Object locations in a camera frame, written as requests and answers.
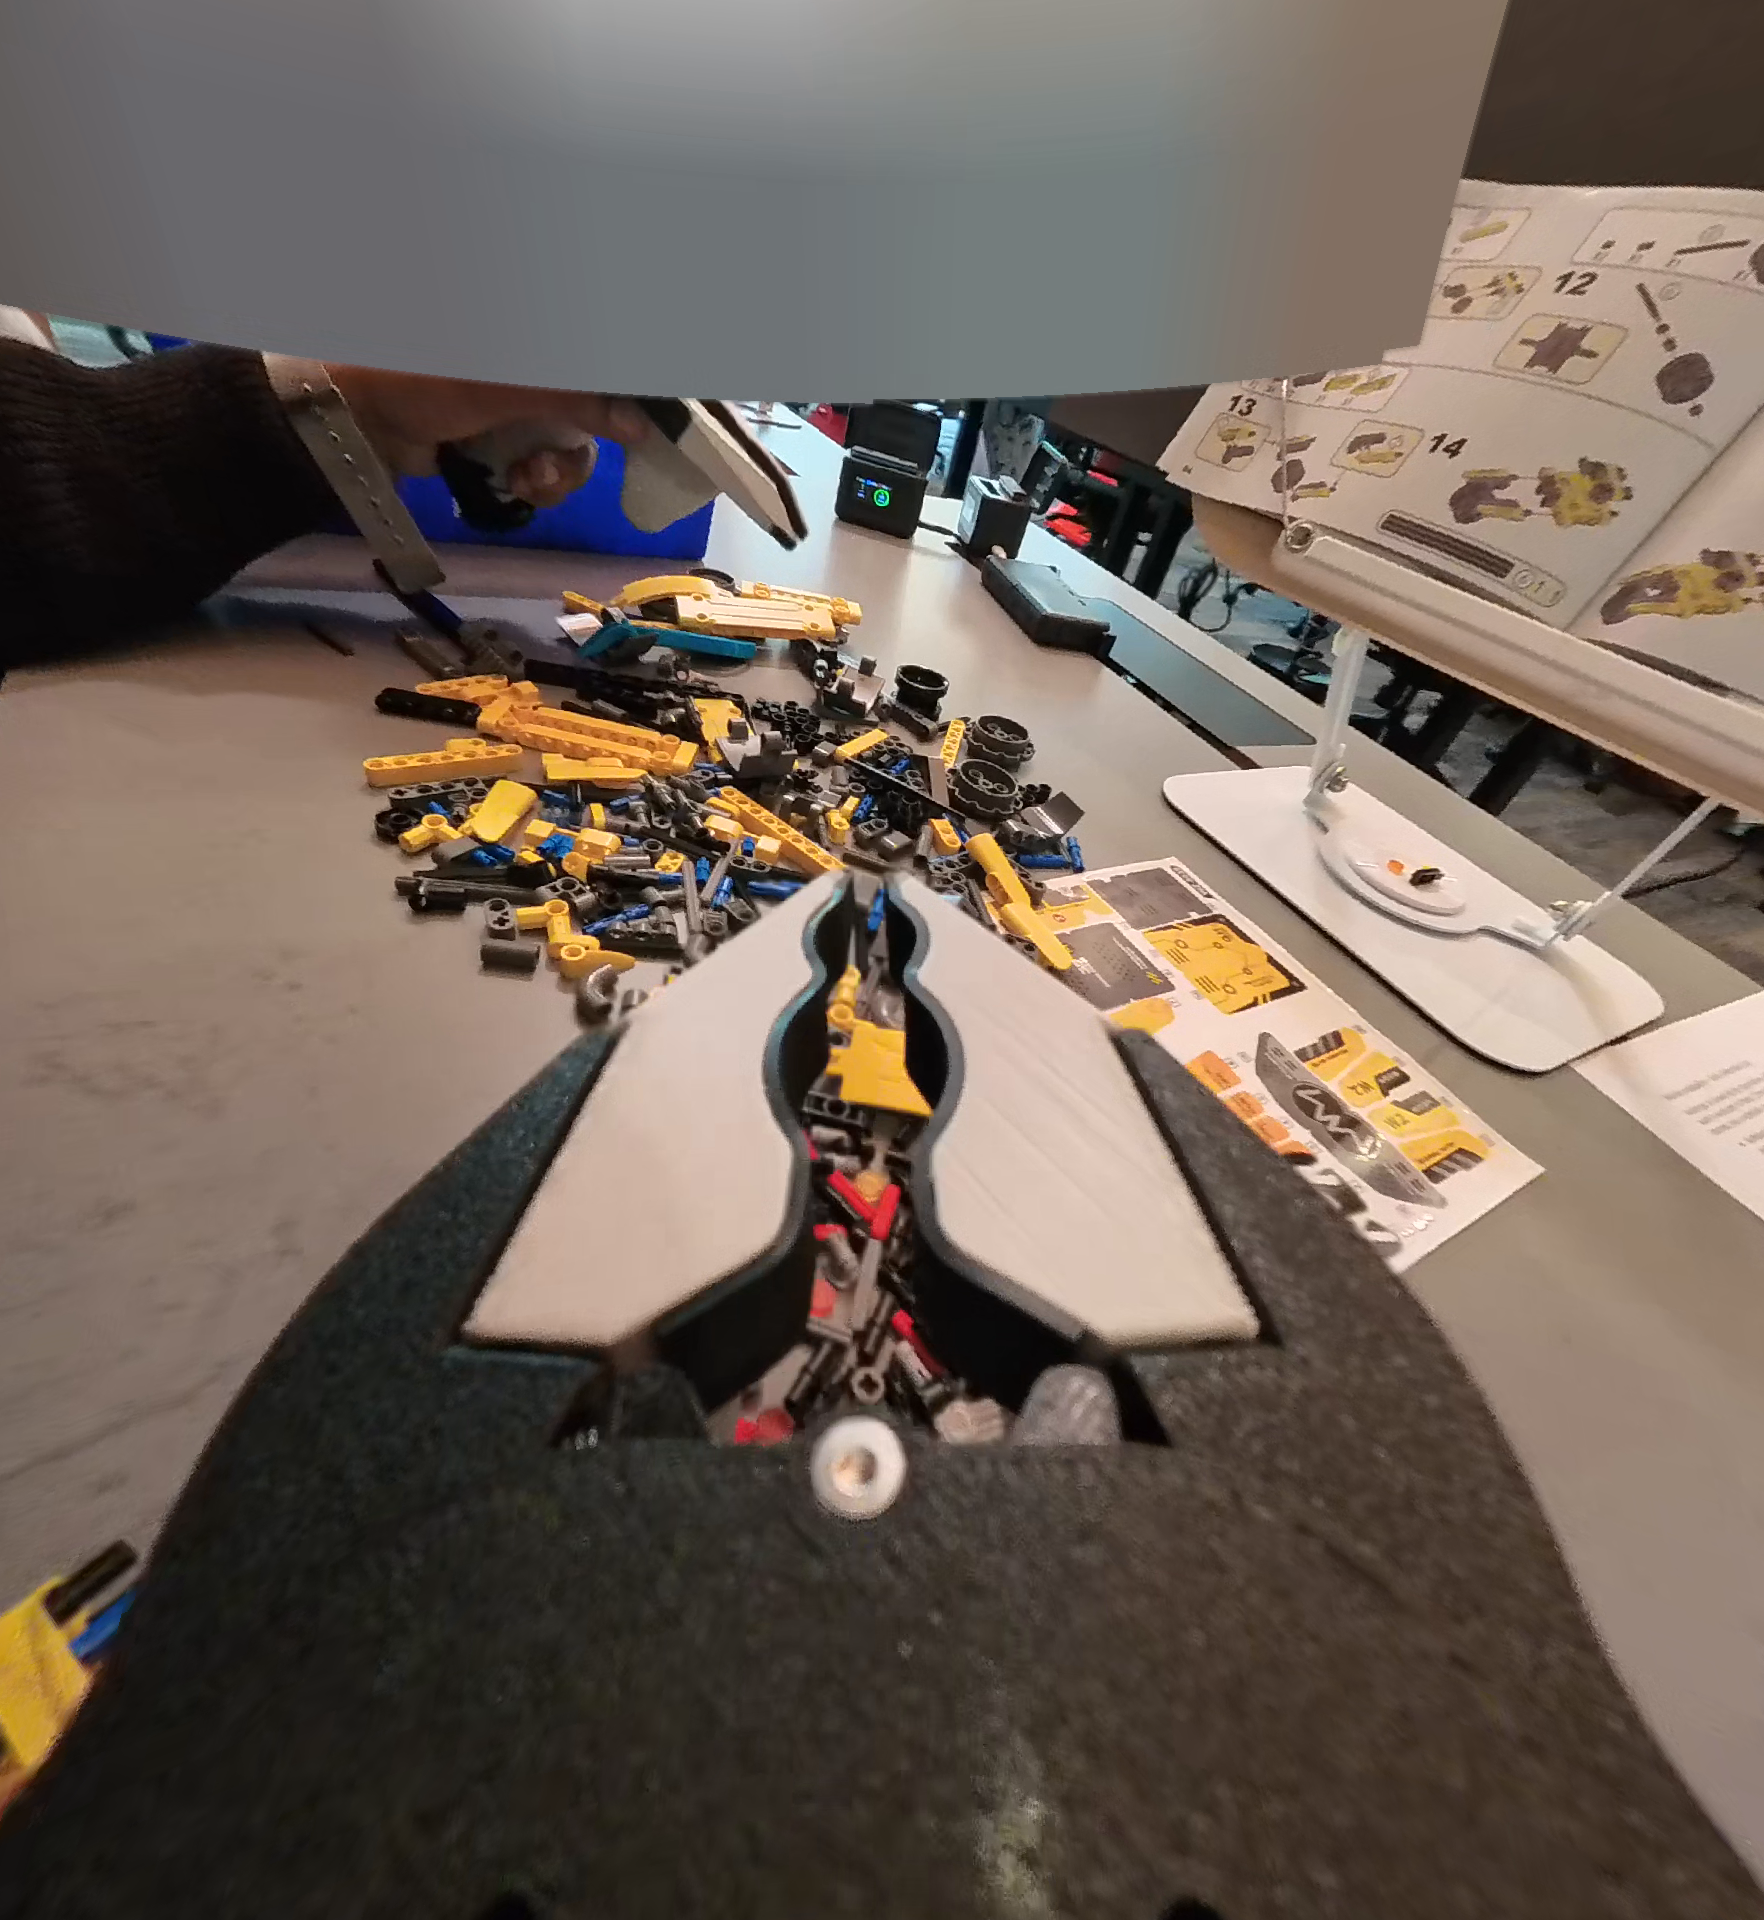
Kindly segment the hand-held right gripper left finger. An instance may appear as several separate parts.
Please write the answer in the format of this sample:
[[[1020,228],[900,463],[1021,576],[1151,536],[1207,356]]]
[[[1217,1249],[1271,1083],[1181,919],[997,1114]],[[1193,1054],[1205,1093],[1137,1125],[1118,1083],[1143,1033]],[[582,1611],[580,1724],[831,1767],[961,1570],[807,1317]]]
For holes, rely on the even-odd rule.
[[[786,1021],[845,969],[850,891],[845,874],[802,884],[611,1033],[469,1308],[471,1341],[635,1350],[774,1253],[807,1182]]]

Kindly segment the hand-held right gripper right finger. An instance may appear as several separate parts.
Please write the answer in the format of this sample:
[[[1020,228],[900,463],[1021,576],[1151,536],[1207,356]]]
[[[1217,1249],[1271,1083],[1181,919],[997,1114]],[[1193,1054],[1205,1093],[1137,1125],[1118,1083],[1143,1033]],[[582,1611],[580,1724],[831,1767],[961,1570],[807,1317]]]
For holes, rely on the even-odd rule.
[[[914,877],[886,884],[907,1078],[912,1296],[940,1357],[1117,1357],[1252,1341],[1122,1031]]]

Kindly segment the pile of red black pins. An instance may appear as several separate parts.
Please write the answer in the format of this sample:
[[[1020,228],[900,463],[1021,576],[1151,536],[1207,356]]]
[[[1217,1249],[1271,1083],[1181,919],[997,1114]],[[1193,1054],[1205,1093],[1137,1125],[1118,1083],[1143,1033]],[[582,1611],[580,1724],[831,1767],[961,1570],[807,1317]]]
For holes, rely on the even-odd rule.
[[[774,1447],[841,1415],[890,1419],[952,1445],[1011,1440],[1013,1410],[931,1334],[907,1190],[907,1147],[921,1130],[893,1112],[807,1123],[805,1249],[814,1261],[802,1331],[706,1421],[713,1441]]]

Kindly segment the pile of toy building pieces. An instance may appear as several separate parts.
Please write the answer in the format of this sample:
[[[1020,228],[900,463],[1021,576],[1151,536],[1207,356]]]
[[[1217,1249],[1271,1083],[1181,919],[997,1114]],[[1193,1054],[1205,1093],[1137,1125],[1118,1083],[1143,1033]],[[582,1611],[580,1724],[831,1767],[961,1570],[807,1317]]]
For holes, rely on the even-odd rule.
[[[544,953],[601,1019],[608,976],[694,965],[802,884],[923,879],[1061,974],[1039,920],[1051,867],[1075,874],[1080,809],[1030,777],[1020,721],[890,699],[897,668],[852,640],[857,600],[696,567],[611,597],[566,593],[563,650],[398,588],[398,633],[428,680],[376,707],[447,740],[370,756],[372,830],[415,860],[419,915],[483,915],[488,969]]]

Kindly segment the person's left forearm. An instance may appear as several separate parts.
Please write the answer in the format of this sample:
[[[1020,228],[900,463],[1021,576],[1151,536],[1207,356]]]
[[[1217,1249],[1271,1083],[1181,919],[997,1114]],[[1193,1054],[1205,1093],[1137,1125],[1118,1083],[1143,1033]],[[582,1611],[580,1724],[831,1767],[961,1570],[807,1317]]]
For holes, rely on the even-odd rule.
[[[260,352],[87,368],[0,337],[0,681],[184,617],[338,517]]]

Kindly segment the person's left hand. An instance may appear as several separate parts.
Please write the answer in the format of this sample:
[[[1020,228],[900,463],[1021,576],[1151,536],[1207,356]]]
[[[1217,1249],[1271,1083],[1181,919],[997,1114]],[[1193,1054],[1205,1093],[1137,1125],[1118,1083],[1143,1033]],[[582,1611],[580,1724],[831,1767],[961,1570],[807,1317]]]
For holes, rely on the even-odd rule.
[[[393,472],[428,475],[445,442],[533,432],[533,449],[507,465],[504,489],[552,506],[592,477],[596,444],[637,442],[653,420],[625,394],[441,377],[325,363],[325,373],[370,446]]]

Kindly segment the black power bank green display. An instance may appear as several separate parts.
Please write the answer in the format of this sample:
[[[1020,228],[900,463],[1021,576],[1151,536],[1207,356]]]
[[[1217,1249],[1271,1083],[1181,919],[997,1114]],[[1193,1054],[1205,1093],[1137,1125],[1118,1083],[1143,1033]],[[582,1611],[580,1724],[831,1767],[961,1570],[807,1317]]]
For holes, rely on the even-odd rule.
[[[881,538],[916,538],[942,423],[940,408],[921,401],[874,397],[857,403],[847,415],[836,520]]]

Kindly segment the yellow grey sticker sheet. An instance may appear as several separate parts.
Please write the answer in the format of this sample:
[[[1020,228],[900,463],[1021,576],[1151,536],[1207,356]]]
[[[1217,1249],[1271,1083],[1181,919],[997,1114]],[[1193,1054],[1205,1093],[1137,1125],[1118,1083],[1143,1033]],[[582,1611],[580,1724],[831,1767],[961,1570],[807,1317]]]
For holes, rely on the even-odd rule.
[[[1541,1164],[1177,858],[1053,874],[1061,981],[1146,1033],[1395,1268]]]

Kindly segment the flat black box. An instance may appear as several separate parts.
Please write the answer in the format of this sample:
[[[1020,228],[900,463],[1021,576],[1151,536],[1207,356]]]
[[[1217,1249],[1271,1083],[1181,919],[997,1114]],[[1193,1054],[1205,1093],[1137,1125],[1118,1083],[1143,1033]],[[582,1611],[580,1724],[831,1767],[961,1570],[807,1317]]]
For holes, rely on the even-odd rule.
[[[978,562],[982,584],[995,609],[1006,610],[1030,643],[1061,652],[1108,659],[1110,617],[1047,564],[990,552]]]

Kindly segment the white book stand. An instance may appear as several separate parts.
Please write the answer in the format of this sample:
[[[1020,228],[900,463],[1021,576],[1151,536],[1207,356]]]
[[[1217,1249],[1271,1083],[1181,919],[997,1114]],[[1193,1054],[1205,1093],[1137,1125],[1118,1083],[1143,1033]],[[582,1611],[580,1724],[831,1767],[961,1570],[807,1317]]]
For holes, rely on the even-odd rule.
[[[1307,763],[1170,777],[1172,811],[1492,1064],[1548,1073],[1657,1021],[1662,993],[1594,932],[1686,827],[1591,900],[1530,901],[1362,787],[1347,738],[1366,647],[1383,640],[1686,782],[1698,815],[1731,803],[1764,820],[1764,704],[1570,636],[1295,513],[1200,498],[1196,522],[1214,555],[1252,562],[1264,584],[1336,617],[1333,681]],[[1454,886],[1390,886],[1383,858],[1444,867]]]

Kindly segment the black desk mat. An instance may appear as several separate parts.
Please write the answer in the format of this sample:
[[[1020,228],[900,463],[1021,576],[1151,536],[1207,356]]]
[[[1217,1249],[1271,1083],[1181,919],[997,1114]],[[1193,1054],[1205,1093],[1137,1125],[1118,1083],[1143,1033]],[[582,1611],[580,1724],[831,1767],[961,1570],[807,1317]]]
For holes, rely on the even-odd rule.
[[[1248,692],[1205,659],[1111,602],[1101,605],[1110,628],[1104,662],[1163,711],[1231,758],[1252,749],[1310,749],[1316,732],[1302,732],[1286,714]]]

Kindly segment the white printed paper sheet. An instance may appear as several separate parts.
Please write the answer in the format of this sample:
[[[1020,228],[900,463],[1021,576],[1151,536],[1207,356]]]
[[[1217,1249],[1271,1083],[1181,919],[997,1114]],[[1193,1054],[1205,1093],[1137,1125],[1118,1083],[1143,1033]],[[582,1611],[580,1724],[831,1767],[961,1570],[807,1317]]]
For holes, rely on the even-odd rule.
[[[1638,1033],[1574,1069],[1764,1222],[1764,993]]]

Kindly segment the yellow toy vehicle assembly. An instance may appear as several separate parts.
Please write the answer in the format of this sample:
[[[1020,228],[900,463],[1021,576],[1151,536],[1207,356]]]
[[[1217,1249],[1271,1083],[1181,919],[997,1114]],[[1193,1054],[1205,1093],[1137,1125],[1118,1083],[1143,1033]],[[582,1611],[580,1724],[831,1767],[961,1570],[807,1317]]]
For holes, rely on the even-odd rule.
[[[76,1715],[139,1564],[130,1542],[107,1544],[0,1613],[0,1819]]]

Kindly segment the open instruction booklet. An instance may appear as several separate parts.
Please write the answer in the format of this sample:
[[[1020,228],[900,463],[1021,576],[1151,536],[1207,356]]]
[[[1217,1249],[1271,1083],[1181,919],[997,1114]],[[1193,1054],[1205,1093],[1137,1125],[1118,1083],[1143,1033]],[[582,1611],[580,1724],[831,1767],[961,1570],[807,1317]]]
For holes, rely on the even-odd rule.
[[[1764,190],[1466,181],[1418,344],[1217,382],[1160,465],[1764,702]]]

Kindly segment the black monitor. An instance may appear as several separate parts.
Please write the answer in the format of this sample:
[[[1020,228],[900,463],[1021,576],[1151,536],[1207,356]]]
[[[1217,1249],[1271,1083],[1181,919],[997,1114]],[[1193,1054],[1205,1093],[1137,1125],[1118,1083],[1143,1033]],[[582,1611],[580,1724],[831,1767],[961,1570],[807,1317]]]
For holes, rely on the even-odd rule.
[[[1470,179],[1764,190],[1764,1],[1515,1]]]

